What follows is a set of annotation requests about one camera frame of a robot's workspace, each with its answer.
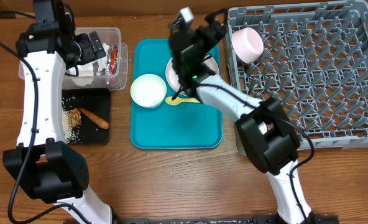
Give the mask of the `red ketchup packet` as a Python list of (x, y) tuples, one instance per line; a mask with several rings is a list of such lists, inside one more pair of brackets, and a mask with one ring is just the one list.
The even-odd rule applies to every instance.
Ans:
[(108, 76), (108, 78), (106, 79), (106, 84), (108, 85), (113, 85), (116, 83), (115, 75), (117, 75), (118, 59), (119, 59), (118, 46), (113, 45), (110, 50), (106, 69), (106, 75)]

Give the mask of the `white napkin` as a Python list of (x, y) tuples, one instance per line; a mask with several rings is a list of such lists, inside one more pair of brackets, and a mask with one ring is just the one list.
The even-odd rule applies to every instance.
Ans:
[(95, 76), (105, 74), (108, 57), (97, 59), (86, 65), (78, 65), (79, 76), (73, 78), (76, 86), (86, 86), (93, 82)]

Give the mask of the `large white plate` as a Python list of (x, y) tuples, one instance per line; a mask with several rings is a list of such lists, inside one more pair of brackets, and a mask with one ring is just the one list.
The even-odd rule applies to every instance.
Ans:
[[(216, 63), (215, 59), (208, 54), (209, 58), (207, 57), (206, 60), (202, 63), (203, 65), (206, 65), (212, 71), (214, 71), (217, 75), (219, 75), (219, 66)], [(178, 91), (181, 85), (178, 82), (178, 75), (175, 73), (173, 67), (172, 67), (172, 58), (168, 61), (168, 64), (165, 69), (165, 76), (167, 79), (167, 82), (169, 86), (174, 90)]]

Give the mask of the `small pink bowl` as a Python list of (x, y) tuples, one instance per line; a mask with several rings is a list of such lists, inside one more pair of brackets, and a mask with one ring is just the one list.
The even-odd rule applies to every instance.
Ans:
[(264, 51), (261, 36), (250, 27), (234, 32), (231, 43), (236, 55), (245, 63), (255, 62)]

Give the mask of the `yellow plastic spoon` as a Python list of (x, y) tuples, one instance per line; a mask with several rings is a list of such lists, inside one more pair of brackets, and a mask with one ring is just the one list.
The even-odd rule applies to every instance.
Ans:
[(200, 103), (200, 101), (198, 101), (196, 98), (180, 98), (180, 97), (176, 97), (175, 99), (173, 99), (172, 96), (166, 97), (165, 102), (168, 105), (171, 105), (171, 106), (177, 106), (180, 103)]

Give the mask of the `white green bowl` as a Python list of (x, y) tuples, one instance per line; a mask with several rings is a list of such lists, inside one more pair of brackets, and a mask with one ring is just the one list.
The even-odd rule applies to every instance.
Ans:
[(135, 104), (143, 108), (156, 108), (164, 101), (167, 86), (160, 76), (144, 74), (133, 81), (130, 94)]

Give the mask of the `brown food chunk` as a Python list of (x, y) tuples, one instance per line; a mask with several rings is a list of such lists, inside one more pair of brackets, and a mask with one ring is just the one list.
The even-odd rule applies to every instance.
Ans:
[(68, 112), (68, 125), (71, 128), (77, 128), (81, 125), (81, 111), (78, 108)]

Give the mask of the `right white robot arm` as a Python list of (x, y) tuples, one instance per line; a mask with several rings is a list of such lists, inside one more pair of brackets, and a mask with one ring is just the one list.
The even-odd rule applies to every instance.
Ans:
[(273, 97), (253, 98), (226, 83), (206, 64), (208, 52), (226, 35), (225, 22), (216, 16), (228, 14), (222, 8), (205, 17), (207, 26), (193, 30), (189, 7), (180, 9), (170, 23), (168, 44), (179, 91), (216, 108), (236, 125), (244, 154), (255, 168), (267, 174), (278, 205), (280, 223), (311, 223), (315, 214), (307, 204), (297, 169), (301, 129), (289, 121), (282, 103)]

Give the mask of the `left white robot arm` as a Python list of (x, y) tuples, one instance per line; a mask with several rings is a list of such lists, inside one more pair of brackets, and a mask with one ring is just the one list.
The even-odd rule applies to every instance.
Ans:
[(113, 208), (90, 187), (85, 158), (68, 144), (62, 126), (62, 85), (69, 68), (105, 56), (97, 33), (76, 34), (70, 7), (37, 1), (35, 22), (19, 36), (13, 56), (24, 72), (24, 111), (15, 149), (3, 153), (13, 189), (66, 210), (78, 223), (118, 223)]

